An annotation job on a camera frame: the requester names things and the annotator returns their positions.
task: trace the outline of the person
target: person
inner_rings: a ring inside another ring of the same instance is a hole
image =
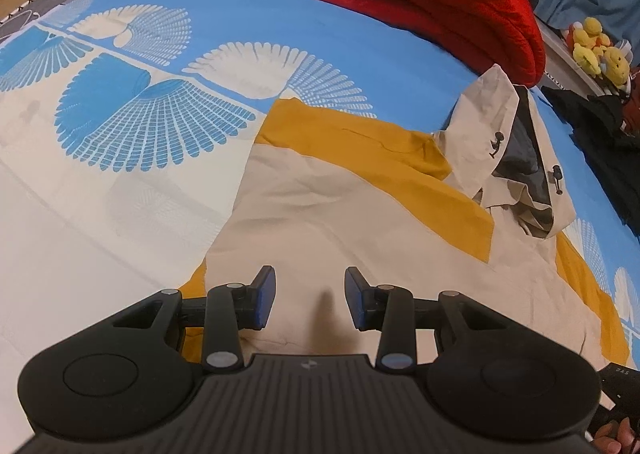
[[[636,454],[640,452],[640,439],[634,441],[635,437],[629,418],[625,418],[620,424],[610,421],[600,427],[591,444],[602,454]]]

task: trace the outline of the human hand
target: human hand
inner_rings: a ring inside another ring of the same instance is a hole
[[[636,454],[640,452],[640,440],[634,443],[635,437],[629,418],[625,418],[620,424],[610,421],[600,427],[591,444],[602,454]]]

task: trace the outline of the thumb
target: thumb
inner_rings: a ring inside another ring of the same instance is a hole
[[[619,442],[606,436],[593,440],[591,444],[601,454],[619,454],[622,450],[622,445]]]

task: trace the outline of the silver screw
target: silver screw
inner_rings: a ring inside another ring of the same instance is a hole
[[[412,366],[414,360],[412,357],[405,355],[404,353],[389,353],[383,356],[380,362],[387,369],[400,370]]]
[[[230,368],[238,361],[238,357],[231,351],[218,351],[207,357],[207,363],[212,368]]]

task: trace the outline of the finger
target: finger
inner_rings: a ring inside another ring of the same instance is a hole
[[[593,440],[591,444],[598,449],[601,454],[619,454],[622,450],[622,445],[614,439],[607,436]]]
[[[630,450],[631,450],[631,444],[634,442],[635,437],[636,435],[631,429],[629,418],[625,418],[620,422],[620,427],[618,427],[618,434],[616,436],[616,439],[620,442],[620,445],[622,445],[622,452],[624,454],[633,454],[630,452]],[[634,451],[638,452],[639,448],[640,446],[636,442]]]
[[[611,420],[606,425],[603,425],[602,427],[600,427],[593,437],[594,439],[602,438],[603,436],[609,436],[610,438],[615,438],[617,432],[618,432],[618,422],[615,420]]]

